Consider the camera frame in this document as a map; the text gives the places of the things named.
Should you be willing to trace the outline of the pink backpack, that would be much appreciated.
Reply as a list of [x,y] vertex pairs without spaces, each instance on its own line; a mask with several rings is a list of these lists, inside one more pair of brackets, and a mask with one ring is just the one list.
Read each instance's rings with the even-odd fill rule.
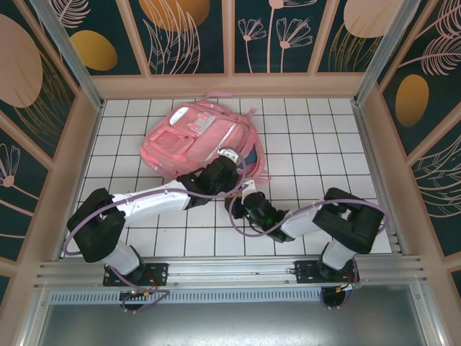
[[244,159],[255,148],[258,160],[246,165],[246,175],[258,183],[268,182],[264,148],[252,123],[256,111],[252,107],[241,115],[208,99],[180,104],[146,133],[141,159],[163,178],[173,180],[205,167],[224,146]]

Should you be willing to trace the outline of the steel sheet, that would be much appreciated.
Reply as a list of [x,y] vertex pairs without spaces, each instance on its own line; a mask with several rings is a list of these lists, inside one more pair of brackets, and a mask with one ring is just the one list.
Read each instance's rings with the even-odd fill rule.
[[439,346],[408,304],[396,311],[319,303],[52,306],[39,346]]

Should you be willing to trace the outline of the aluminium front rail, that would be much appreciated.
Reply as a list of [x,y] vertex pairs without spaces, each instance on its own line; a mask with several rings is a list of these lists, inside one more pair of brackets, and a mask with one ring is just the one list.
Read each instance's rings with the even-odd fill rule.
[[[169,265],[168,289],[281,288],[293,287],[290,274],[296,261],[314,260],[305,256],[232,257],[146,257],[146,262]],[[362,285],[420,283],[429,277],[417,256],[368,254],[356,257]],[[86,263],[80,257],[40,264],[34,288],[48,290],[103,290],[101,263]]]

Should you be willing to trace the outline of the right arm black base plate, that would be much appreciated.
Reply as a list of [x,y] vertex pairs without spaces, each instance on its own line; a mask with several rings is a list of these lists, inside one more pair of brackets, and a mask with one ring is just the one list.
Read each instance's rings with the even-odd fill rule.
[[296,261],[292,274],[297,283],[355,283],[360,281],[356,262],[351,259],[341,270],[335,270],[319,261]]

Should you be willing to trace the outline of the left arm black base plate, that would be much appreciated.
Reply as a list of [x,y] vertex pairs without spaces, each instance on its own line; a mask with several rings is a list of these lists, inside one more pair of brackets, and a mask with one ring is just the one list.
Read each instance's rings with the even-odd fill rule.
[[[124,279],[138,286],[165,286],[169,276],[169,265],[167,263],[145,263],[136,268]],[[102,285],[105,287],[126,286],[119,279],[108,265],[104,266],[104,277]]]

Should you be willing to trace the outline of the aluminium side rail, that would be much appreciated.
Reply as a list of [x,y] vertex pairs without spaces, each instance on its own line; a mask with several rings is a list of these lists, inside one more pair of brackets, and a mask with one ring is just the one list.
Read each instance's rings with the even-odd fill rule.
[[393,254],[403,256],[408,255],[408,246],[401,232],[399,221],[395,215],[395,207],[392,199],[390,198],[384,171],[380,164],[376,145],[372,139],[372,133],[367,124],[365,114],[361,107],[356,105],[355,101],[352,101],[352,111],[357,122],[359,134],[361,135],[364,152],[370,166],[370,174],[376,189],[377,199],[389,215],[386,232],[388,234],[388,238],[390,239],[391,249],[393,250]]

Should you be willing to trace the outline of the aluminium corner post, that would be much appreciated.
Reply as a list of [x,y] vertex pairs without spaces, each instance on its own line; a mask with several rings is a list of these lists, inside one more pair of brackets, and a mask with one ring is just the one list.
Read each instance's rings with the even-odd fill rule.
[[97,110],[102,108],[102,97],[97,91],[87,68],[74,48],[67,32],[59,22],[48,0],[30,0],[38,17],[42,20],[46,30],[50,33],[53,42],[60,49],[73,74],[78,79],[82,89]]
[[362,80],[360,81],[359,86],[354,94],[354,103],[358,105],[360,102],[366,100],[371,89],[375,85],[377,78],[380,72],[383,70],[387,60],[392,53],[396,45],[396,41],[401,37],[402,34],[396,34],[401,29],[401,15],[400,12],[404,10],[404,0],[399,0],[397,9],[393,12],[391,21],[388,25],[388,28],[385,30],[370,64],[368,65]]

